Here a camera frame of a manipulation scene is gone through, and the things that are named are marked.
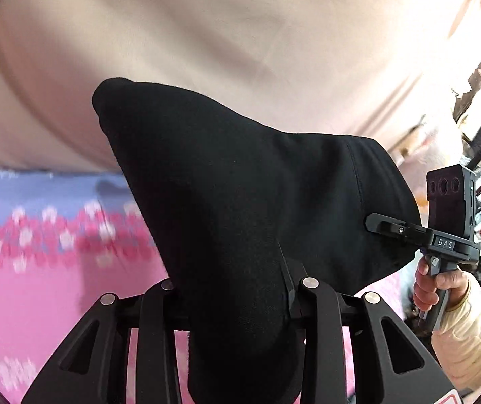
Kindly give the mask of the cream right sleeve forearm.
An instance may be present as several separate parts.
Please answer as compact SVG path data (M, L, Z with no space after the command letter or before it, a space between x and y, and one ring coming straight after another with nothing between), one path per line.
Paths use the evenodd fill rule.
M443 371L458 390L481 388L481 288L466 274L468 289L447 309L431 344Z

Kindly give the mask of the person right hand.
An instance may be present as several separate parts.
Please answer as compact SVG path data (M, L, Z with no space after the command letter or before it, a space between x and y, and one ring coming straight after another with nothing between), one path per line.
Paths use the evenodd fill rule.
M438 304L438 290L448 292L447 308L452 308L464 299L468 289L469 280L460 268L430 276L426 257L419 260L413 287L413 300L420 311L427 312Z

